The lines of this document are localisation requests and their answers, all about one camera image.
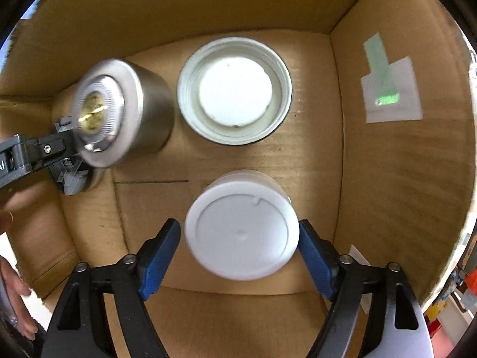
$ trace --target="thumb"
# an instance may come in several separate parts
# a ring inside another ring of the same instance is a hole
[[[0,235],[7,232],[13,223],[13,214],[10,211],[0,211]]]

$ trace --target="white bowl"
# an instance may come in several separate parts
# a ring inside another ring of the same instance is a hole
[[[219,70],[226,65],[238,71],[236,78]],[[183,117],[199,135],[220,144],[244,145],[267,137],[283,122],[292,103],[292,80],[270,47],[249,38],[222,38],[187,60],[177,100]]]
[[[300,229],[280,185],[257,171],[229,172],[196,199],[185,218],[195,259],[231,280],[268,276],[292,257]]]

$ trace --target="white paper patch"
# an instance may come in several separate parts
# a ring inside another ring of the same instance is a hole
[[[378,82],[373,73],[361,78],[367,124],[422,119],[421,99],[411,58],[391,63],[390,68],[399,93],[399,101],[394,104],[377,104]]]
[[[358,249],[356,249],[354,245],[352,244],[351,244],[350,252],[348,254],[352,258],[354,258],[357,262],[359,262],[361,265],[371,266],[371,264],[369,264],[366,258],[364,258],[363,255],[359,253]],[[373,294],[364,294],[361,297],[361,307],[363,308],[366,315],[369,314],[369,310],[371,309],[371,300],[373,300]]]

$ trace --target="white plastic lid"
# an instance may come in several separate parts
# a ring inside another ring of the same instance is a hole
[[[185,219],[185,238],[206,269],[231,280],[268,276],[292,257],[298,219],[287,198],[251,181],[207,189]]]
[[[199,102],[216,123],[250,125],[270,105],[272,85],[263,67],[249,58],[218,59],[207,66],[199,83]]]

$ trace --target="blue gripper pad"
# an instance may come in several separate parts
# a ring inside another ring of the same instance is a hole
[[[322,240],[307,220],[300,221],[298,250],[318,293],[334,300],[338,285],[339,254],[330,241]]]
[[[147,240],[137,253],[139,295],[144,301],[159,290],[179,241],[179,222],[170,218],[156,238]]]

